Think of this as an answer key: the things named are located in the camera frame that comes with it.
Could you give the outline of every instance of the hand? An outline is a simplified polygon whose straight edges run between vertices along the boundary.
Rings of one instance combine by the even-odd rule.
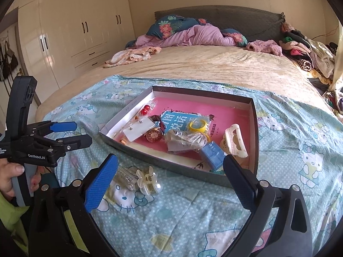
[[[18,163],[8,162],[7,159],[0,159],[0,192],[4,198],[10,201],[15,197],[12,188],[12,177],[18,177],[24,172],[24,167]],[[31,186],[29,187],[32,192],[39,188],[41,181],[41,173],[44,172],[44,167],[38,166],[37,172],[31,178]]]

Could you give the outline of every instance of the wardrobe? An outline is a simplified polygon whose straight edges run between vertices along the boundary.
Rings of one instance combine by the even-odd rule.
[[[18,29],[41,102],[135,39],[128,0],[18,0]]]

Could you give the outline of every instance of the screw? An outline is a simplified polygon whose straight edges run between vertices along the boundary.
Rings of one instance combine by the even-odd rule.
[[[269,186],[269,183],[268,183],[267,181],[265,181],[265,180],[261,180],[261,181],[260,181],[260,185],[261,185],[262,187],[268,187],[268,186]]]
[[[292,185],[292,188],[293,188],[293,190],[295,190],[295,191],[299,191],[299,190],[300,190],[299,186],[297,186],[297,185]]]
[[[42,191],[47,191],[49,189],[49,186],[48,185],[43,185],[42,186]]]
[[[80,179],[76,179],[75,181],[73,181],[73,186],[74,187],[78,187],[82,184],[81,180]]]

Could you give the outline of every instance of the beige mattress cover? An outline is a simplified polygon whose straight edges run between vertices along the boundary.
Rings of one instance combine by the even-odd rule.
[[[178,46],[163,48],[151,59],[113,68],[95,68],[57,90],[36,112],[36,121],[85,89],[111,75],[145,78],[196,79],[271,91],[324,111],[329,107],[306,73],[286,57],[238,47]]]

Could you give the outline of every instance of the white card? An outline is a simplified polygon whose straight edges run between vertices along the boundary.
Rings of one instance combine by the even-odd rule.
[[[127,139],[132,142],[135,141],[138,137],[141,137],[144,133],[146,133],[149,129],[155,127],[155,123],[149,119],[149,117],[145,117],[134,124],[131,124],[131,127],[128,127],[123,130],[123,133],[127,137]]]

